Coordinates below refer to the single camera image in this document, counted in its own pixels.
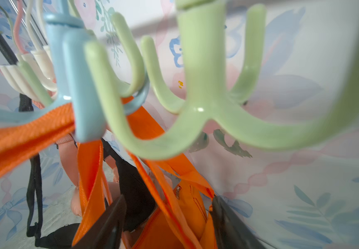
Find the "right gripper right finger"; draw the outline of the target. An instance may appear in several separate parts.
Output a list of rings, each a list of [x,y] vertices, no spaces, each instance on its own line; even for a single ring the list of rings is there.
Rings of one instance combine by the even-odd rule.
[[[222,197],[214,197],[210,214],[219,249],[265,249]]]

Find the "black strap bag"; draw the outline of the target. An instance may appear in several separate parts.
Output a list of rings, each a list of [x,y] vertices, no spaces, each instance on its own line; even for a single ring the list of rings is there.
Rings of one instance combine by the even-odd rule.
[[[149,218],[155,209],[156,202],[137,168],[121,158],[106,140],[101,139],[101,141],[104,149],[104,159],[111,156],[115,160],[119,175],[120,192],[124,195],[127,204],[123,230],[132,232]]]

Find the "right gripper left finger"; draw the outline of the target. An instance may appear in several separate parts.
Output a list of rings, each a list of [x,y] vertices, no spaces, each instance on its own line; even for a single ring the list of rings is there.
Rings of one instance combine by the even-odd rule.
[[[126,211],[127,204],[121,195],[72,249],[118,249]]]

